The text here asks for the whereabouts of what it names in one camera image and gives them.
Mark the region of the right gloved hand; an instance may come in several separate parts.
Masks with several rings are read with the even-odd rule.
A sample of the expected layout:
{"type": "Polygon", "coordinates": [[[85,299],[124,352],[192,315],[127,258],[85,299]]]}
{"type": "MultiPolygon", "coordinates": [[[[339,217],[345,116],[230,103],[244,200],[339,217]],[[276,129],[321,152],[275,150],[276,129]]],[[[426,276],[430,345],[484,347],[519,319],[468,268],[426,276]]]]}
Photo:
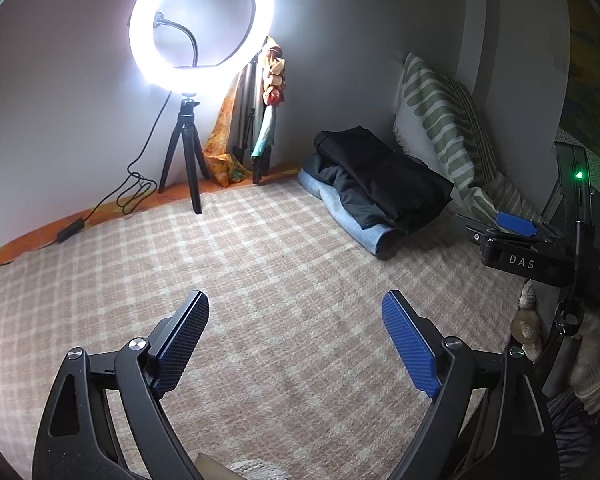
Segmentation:
{"type": "Polygon", "coordinates": [[[510,332],[528,359],[548,366],[547,378],[541,380],[544,396],[554,399],[569,390],[586,414],[600,415],[600,310],[586,310],[575,335],[558,336],[557,354],[551,356],[550,336],[528,280],[522,286],[510,332]]]}

